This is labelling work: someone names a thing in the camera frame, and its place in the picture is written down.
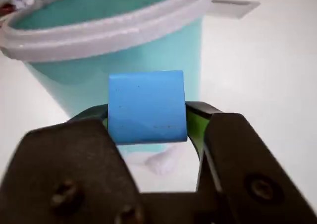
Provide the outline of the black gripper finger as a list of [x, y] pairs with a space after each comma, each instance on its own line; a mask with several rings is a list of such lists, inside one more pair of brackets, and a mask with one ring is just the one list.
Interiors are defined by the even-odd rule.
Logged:
[[0, 185], [3, 224], [143, 224], [136, 184], [109, 136], [107, 105], [25, 134]]
[[237, 224], [314, 224], [316, 214], [240, 113], [186, 103], [188, 130], [203, 130], [204, 158]]

